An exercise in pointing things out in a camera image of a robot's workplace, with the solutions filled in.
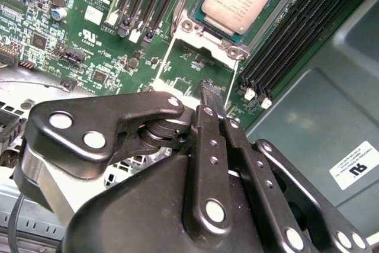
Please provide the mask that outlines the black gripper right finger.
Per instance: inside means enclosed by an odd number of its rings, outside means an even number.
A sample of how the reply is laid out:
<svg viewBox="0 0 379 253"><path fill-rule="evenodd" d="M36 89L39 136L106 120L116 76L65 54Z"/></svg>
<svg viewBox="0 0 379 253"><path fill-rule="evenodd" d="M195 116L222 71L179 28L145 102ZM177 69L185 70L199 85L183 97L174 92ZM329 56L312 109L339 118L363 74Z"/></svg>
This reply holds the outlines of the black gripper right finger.
<svg viewBox="0 0 379 253"><path fill-rule="evenodd" d="M270 142L248 141L213 104L226 139L232 178L233 229L217 252L371 252L358 229Z"/></svg>

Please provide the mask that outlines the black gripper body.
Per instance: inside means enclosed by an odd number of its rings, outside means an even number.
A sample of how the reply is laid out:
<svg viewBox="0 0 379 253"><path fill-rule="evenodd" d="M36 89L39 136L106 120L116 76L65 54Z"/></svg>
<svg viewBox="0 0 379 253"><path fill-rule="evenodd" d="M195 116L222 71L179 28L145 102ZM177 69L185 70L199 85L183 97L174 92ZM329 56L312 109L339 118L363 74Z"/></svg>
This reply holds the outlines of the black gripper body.
<svg viewBox="0 0 379 253"><path fill-rule="evenodd" d="M232 230L216 246L186 232L182 212L194 160L174 156L86 202L74 215L62 252L262 252L242 180L229 176Z"/></svg>

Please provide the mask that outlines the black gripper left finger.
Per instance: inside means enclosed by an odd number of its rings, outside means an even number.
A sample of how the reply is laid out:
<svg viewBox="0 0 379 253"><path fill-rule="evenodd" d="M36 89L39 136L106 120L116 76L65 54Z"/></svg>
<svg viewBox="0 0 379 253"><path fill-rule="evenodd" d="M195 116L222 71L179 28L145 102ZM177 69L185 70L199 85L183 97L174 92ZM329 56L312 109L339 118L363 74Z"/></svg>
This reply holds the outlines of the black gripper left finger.
<svg viewBox="0 0 379 253"><path fill-rule="evenodd" d="M180 149L199 107L226 116L219 88L200 85L199 99L166 91L45 101L30 111L15 183L63 226L107 189L107 168L162 147Z"/></svg>

